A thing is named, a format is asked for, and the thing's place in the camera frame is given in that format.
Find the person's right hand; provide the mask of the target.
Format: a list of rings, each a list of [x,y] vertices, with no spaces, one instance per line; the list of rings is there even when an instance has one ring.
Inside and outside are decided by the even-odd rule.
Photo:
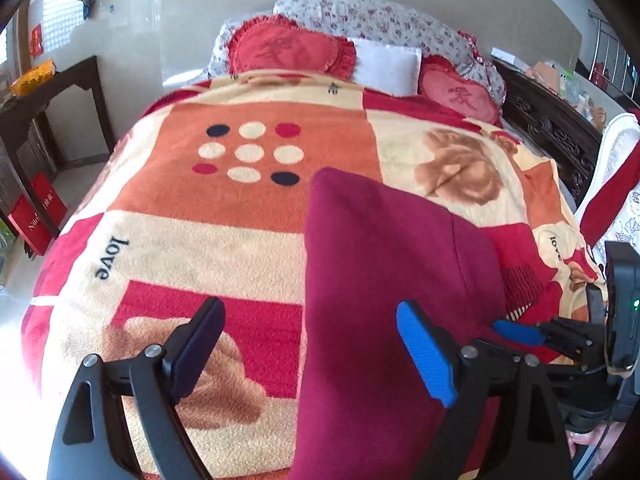
[[[610,426],[601,425],[588,432],[588,434],[576,434],[576,432],[567,431],[566,437],[567,444],[570,447],[570,454],[575,455],[577,445],[592,446],[594,448],[603,439],[592,460],[593,466],[599,466],[606,459],[606,456],[610,454],[625,426],[624,422],[612,422]]]

